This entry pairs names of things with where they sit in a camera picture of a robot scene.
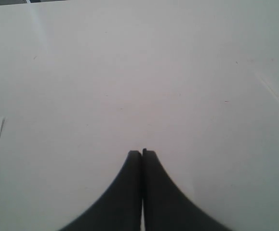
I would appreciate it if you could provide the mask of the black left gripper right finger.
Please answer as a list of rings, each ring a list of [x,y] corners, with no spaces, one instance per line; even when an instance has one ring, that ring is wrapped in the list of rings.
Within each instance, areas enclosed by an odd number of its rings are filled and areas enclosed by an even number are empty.
[[[143,202],[147,231],[225,231],[193,204],[171,180],[157,154],[142,153]]]

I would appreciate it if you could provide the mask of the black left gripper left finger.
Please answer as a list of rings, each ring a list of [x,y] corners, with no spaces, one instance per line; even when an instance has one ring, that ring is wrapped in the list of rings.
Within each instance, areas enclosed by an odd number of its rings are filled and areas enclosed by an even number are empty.
[[[142,156],[130,151],[108,189],[63,231],[139,231],[142,216]]]

